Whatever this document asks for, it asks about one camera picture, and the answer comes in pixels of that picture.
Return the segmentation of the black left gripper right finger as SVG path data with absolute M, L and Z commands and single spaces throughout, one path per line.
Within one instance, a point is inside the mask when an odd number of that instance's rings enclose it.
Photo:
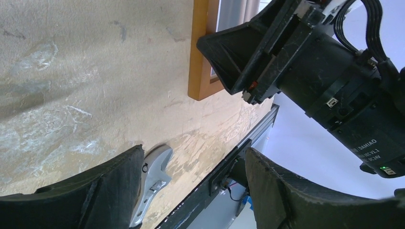
M 370 199 L 318 185 L 254 148 L 245 170 L 259 229 L 402 229 L 405 198 Z

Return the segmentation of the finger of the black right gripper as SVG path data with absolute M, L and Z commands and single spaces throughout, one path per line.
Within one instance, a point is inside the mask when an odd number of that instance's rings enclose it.
M 231 95 L 246 90 L 295 30 L 299 1 L 273 0 L 251 21 L 202 36 L 196 47 Z

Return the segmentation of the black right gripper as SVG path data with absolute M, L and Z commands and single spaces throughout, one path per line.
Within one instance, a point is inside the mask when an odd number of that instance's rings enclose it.
M 383 9 L 365 0 L 366 49 L 346 39 L 343 21 L 353 1 L 276 0 L 267 31 L 243 74 L 243 98 L 256 104 L 284 93 L 361 161 L 384 178 L 405 174 L 405 73 L 397 71 L 380 38 Z

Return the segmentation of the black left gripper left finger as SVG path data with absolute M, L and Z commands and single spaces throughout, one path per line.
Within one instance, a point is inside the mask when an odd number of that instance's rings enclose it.
M 32 194 L 0 198 L 3 229 L 128 229 L 141 186 L 142 145 Z

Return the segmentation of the wooden picture frame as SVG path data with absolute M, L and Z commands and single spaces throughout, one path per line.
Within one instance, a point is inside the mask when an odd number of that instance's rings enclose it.
M 221 90 L 233 94 L 239 74 L 260 43 L 247 23 L 259 13 L 259 0 L 195 0 L 188 96 L 203 100 Z

